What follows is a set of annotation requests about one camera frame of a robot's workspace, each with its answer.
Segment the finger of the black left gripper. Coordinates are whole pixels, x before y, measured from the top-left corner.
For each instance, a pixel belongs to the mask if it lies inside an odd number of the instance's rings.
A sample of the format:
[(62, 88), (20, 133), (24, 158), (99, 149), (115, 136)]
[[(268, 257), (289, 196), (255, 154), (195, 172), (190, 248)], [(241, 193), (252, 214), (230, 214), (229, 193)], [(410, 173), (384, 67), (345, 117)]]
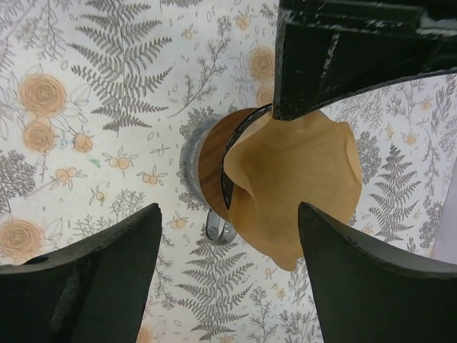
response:
[(278, 5), (273, 115), (292, 121), (367, 91), (456, 71), (454, 1)]

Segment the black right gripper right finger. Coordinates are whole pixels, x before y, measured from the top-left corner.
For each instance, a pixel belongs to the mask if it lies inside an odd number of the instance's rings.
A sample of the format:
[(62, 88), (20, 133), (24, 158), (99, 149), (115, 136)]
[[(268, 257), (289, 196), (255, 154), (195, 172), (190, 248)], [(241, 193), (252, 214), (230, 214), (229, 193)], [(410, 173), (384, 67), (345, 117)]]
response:
[(298, 230), (325, 342), (456, 341), (456, 265), (382, 242), (306, 202)]

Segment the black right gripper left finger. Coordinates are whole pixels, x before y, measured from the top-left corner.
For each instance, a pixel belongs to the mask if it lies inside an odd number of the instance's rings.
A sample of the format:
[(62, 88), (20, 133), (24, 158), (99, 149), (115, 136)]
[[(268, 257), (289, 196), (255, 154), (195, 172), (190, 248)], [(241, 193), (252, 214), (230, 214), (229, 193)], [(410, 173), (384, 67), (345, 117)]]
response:
[(2, 342), (135, 342), (162, 233), (158, 204), (54, 252), (1, 266)]

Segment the brown paper coffee filter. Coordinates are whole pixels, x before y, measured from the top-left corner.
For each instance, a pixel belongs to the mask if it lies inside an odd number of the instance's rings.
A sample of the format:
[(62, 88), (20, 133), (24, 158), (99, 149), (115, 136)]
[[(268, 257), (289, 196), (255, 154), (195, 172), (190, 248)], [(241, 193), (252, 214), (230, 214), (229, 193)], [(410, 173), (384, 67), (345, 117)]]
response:
[(271, 117), (248, 141), (252, 194), (235, 186), (228, 218), (254, 249), (292, 272), (303, 256), (298, 206), (307, 202), (344, 224), (362, 190), (361, 163), (348, 123), (313, 111), (293, 121)]

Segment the round wooden dripper holder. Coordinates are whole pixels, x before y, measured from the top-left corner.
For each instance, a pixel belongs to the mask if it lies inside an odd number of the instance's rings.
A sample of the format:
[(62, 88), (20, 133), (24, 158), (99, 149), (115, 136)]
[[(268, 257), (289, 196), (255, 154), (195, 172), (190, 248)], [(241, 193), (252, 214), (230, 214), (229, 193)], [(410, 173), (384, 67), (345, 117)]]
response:
[(240, 109), (216, 119), (210, 125), (199, 154), (198, 178), (201, 192), (208, 206), (225, 220), (229, 216), (221, 186), (222, 161), (229, 138), (249, 109), (256, 108)]

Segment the blue ribbed plastic dripper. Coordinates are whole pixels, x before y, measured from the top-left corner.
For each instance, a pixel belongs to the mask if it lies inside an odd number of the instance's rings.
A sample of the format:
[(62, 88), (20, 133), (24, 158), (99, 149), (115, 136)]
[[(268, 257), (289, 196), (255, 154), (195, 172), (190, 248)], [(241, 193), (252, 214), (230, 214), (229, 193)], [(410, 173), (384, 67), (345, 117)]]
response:
[(256, 109), (249, 109), (229, 138), (221, 167), (222, 193), (228, 209), (231, 207), (235, 186), (252, 194), (252, 186), (249, 184), (246, 171), (243, 169), (248, 155), (246, 145), (269, 121), (271, 117), (269, 112), (272, 111), (272, 108), (272, 104), (267, 104)]

